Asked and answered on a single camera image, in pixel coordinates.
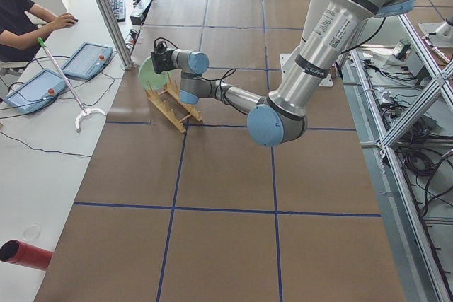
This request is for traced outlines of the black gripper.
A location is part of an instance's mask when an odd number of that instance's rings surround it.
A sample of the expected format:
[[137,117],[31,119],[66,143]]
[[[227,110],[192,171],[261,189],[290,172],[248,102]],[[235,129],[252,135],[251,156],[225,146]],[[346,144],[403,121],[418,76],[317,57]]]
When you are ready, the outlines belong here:
[[172,61],[174,51],[174,49],[170,48],[155,48],[154,51],[151,52],[151,60],[156,73],[172,71],[177,68],[175,62]]

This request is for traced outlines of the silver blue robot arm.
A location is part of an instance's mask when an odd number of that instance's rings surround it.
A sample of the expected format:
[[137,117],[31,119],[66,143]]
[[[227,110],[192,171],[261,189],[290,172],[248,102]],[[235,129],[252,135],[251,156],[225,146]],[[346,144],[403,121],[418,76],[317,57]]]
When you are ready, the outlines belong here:
[[287,72],[279,87],[259,96],[225,83],[224,79],[203,77],[209,66],[206,54],[195,50],[169,48],[156,39],[151,52],[154,71],[179,69],[180,99],[196,104],[200,98],[215,98],[247,115],[248,133],[263,146],[298,139],[306,129],[306,104],[325,79],[337,58],[351,50],[357,27],[370,18],[408,13],[415,0],[328,0],[313,29],[287,60]]

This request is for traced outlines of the person's right hand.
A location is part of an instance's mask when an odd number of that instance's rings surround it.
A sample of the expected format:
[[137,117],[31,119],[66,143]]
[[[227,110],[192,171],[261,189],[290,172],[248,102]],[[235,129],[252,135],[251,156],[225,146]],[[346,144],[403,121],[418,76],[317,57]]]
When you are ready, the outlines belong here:
[[70,13],[63,13],[62,15],[56,17],[52,22],[52,27],[55,30],[72,27],[73,25],[77,24],[79,21],[78,18],[73,16]]

